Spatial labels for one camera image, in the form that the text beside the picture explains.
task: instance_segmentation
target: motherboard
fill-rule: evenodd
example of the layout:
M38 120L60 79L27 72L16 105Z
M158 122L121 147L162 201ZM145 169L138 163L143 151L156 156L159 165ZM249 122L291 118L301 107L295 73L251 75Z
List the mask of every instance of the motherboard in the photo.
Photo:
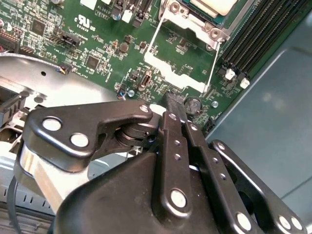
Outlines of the motherboard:
M208 133L311 9L310 0L0 0L0 52L48 61L118 99L178 94Z

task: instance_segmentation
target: microchip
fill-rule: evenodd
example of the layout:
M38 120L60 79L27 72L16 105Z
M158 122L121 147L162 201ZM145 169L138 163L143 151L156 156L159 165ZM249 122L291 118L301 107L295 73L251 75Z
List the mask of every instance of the microchip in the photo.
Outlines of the microchip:
M132 36L131 36L131 35L125 36L124 41L125 41L126 43L128 43L128 44L131 44L131 42L132 42Z
M40 36L43 36L44 30L45 30L45 24L34 19L33 27L31 29L31 31L33 31L34 33L36 33Z
M146 46L147 46L147 44L146 44L145 42L142 41L141 44L140 44L140 47L141 47L142 49L145 49Z
M98 62L99 62L99 60L97 58L89 55L86 65L87 65L87 67L95 70L98 66Z
M129 46L127 43L120 44L119 50L123 53L126 53L129 50Z

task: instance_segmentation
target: cable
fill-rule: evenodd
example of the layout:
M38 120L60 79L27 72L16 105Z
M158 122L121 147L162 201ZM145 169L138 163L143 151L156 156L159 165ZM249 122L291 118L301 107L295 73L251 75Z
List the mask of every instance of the cable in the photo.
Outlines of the cable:
M10 57L10 58L19 58L19 59L27 59L27 60L31 60L31 61L35 61L35 62L40 62L43 63L45 65L48 65L50 67L53 67L55 69L59 69L59 70L63 70L60 66L55 65L53 63L50 62L46 62L44 60L41 60L39 58L34 58L34 57L30 57L30 56L26 56L26 55L19 55L19 54L12 54L12 53L0 53L0 58L1 57Z
M21 229L20 229L20 225L19 225L19 221L16 215L16 208L15 208L15 201L16 201L16 190L18 188L18 182L15 178L15 176L13 176L11 183L9 185L8 188L8 194L7 194L7 208L8 208L8 214L9 214L9 218L10 221L16 231L17 234L22 234Z

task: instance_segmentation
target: blue-gray surface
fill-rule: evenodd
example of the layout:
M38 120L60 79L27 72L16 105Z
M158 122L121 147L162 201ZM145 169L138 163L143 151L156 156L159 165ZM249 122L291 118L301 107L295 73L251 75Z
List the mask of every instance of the blue-gray surface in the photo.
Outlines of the blue-gray surface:
M312 223L312 13L208 141L220 139Z

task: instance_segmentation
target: black cable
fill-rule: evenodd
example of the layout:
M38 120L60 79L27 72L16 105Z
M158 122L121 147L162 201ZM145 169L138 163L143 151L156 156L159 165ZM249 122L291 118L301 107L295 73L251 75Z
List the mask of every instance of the black cable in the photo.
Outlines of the black cable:
M15 229L17 234L22 234L18 217L16 215L16 208L15 208L15 201L16 201L16 190L18 188L18 182L13 176L11 183L8 188L8 194L7 194L7 209L8 209L8 214L10 221L13 225L13 228Z

